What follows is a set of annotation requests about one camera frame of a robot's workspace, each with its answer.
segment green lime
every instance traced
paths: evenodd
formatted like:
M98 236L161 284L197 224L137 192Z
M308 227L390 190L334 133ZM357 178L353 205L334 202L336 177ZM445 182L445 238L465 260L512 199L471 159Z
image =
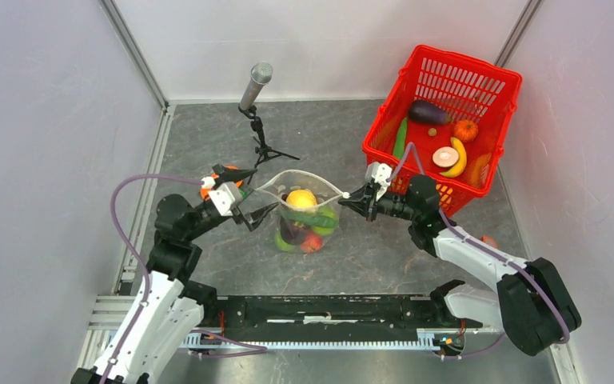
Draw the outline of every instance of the green lime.
M283 250L284 252L290 252L291 250L295 249L295 246L291 246L285 242L283 238L281 238L281 232L279 231L277 231L277 234L274 235L274 244L277 245L279 250Z
M335 219L335 225L331 226L331 227L313 226L312 227L312 231L315 234L318 234L319 236L328 236L328 235L332 234L335 231L335 229L337 228L337 214L335 213L333 208L331 208L330 206L323 206L323 207L319 208L319 212L318 213L321 216L326 216L328 218Z

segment banana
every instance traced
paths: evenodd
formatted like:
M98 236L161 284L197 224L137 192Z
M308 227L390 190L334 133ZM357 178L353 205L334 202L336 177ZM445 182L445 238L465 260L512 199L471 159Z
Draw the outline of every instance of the banana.
M451 138L451 146L457 151L459 158L457 163L449 170L441 172L440 175L446 178L456 178L462 174L464 168L467 166L467 152L464 150L464 145L459 138Z

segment white wall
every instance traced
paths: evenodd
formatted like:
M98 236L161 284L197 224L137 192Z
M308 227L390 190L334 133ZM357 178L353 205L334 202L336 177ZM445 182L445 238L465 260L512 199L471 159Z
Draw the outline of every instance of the white wall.
M387 96L413 47L494 61L526 0L117 0L171 100L237 100L250 68L261 99Z
M544 2L509 66L524 76L501 160L516 216L583 316L586 382L614 382L614 2Z
M0 383L69 382L157 124L98 2L0 2Z

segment transparent bag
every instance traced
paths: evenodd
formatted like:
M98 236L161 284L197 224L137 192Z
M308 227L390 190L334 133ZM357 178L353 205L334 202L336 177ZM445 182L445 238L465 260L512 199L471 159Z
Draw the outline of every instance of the transparent bag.
M273 242L279 250L311 253L333 236L340 221L343 192L327 180L303 170L284 170L256 188L274 210Z

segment robotic arm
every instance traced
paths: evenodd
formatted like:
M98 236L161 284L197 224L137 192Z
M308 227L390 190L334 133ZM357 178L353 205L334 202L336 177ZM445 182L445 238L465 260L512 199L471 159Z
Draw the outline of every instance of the robotic arm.
M72 384L98 384L107 370L106 384L157 382L166 363L187 334L206 317L217 315L215 288L191 282L201 248L191 242L202 234L232 218L253 231L278 203L243 214L238 206L252 190L237 188L235 182L252 176L256 170L231 170L213 167L217 178L204 178L204 186L212 188L209 197L192 207L179 194L164 197L157 205L157 232L150 252L147 270L150 275L149 295L142 300L146 287L143 280L126 320L95 362L94 368L79 368ZM135 313L141 313L136 321ZM112 358L116 341L126 340L116 358Z
M410 222L413 244L436 258L451 262L481 280L490 290L478 290L464 282L445 286L445 307L456 318L471 318L504 332L524 353L534 356L558 342L563 331L540 292L517 271L533 276L558 309L569 331L581 324L580 314L554 265L538 258L529 262L475 240L454 222L444 221L439 209L437 182L418 174L410 179L405 194L387 192L392 169L374 162L366 172L367 182L343 206L374 221L378 214Z

